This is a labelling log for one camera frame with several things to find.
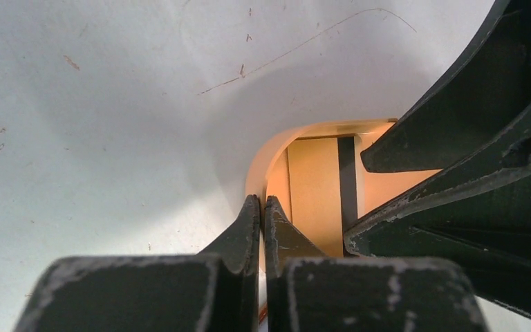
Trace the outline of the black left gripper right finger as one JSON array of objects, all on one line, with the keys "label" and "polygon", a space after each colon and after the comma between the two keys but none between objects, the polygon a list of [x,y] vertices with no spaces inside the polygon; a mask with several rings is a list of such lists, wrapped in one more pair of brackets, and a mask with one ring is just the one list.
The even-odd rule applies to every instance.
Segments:
[{"label": "black left gripper right finger", "polygon": [[263,215],[271,331],[486,331],[460,267],[435,257],[326,256],[275,196]]}]

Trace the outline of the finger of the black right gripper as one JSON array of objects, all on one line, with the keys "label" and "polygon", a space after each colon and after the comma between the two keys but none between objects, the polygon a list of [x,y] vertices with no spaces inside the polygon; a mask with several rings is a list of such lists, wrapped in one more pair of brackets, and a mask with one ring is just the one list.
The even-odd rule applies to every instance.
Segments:
[{"label": "finger of the black right gripper", "polygon": [[362,154],[373,173],[444,169],[531,103],[531,1],[495,1],[464,51]]},{"label": "finger of the black right gripper", "polygon": [[442,257],[479,297],[531,319],[531,103],[479,149],[364,215],[349,252]]}]

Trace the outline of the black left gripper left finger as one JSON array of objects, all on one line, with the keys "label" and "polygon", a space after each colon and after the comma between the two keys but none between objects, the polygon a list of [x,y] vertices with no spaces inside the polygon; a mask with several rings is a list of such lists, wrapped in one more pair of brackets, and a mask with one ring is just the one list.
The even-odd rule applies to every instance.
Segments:
[{"label": "black left gripper left finger", "polygon": [[259,198],[195,255],[54,261],[16,331],[256,331]]}]

